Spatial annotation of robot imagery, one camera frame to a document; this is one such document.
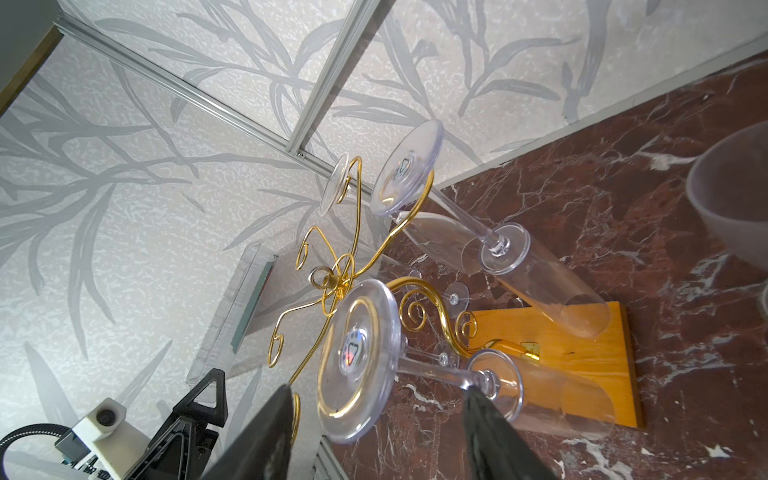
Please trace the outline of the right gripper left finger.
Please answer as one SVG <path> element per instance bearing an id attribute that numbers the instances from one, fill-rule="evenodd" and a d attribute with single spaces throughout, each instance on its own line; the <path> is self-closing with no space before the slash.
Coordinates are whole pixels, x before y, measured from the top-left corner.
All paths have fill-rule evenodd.
<path id="1" fill-rule="evenodd" d="M 293 435 L 293 396 L 281 385 L 202 479 L 286 479 Z"/>

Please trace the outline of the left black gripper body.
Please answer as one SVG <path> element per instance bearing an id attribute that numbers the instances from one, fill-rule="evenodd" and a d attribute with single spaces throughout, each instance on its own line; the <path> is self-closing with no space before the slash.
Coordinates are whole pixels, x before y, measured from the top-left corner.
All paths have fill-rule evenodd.
<path id="1" fill-rule="evenodd" d="M 150 443 L 129 479 L 200 479 L 219 434 L 204 422 L 179 419 Z"/>

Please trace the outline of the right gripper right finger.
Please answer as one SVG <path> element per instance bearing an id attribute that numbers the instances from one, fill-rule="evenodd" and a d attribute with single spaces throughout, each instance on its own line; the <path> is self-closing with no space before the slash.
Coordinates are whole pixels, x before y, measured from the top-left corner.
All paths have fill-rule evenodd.
<path id="1" fill-rule="evenodd" d="M 463 426 L 472 479 L 556 479 L 476 386 L 464 391 Z"/>

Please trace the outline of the amber wine glass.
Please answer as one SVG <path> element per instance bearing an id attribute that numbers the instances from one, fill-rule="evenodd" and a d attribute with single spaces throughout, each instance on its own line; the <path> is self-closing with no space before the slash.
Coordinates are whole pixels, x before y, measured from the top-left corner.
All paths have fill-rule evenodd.
<path id="1" fill-rule="evenodd" d="M 322 349 L 317 410 L 325 436 L 338 444 L 364 436 L 381 416 L 399 375 L 462 390 L 476 387 L 518 430 L 599 440 L 616 423 L 613 402 L 602 387 L 537 362 L 495 349 L 473 354 L 464 369 L 409 357 L 391 289 L 365 280 L 337 306 Z"/>

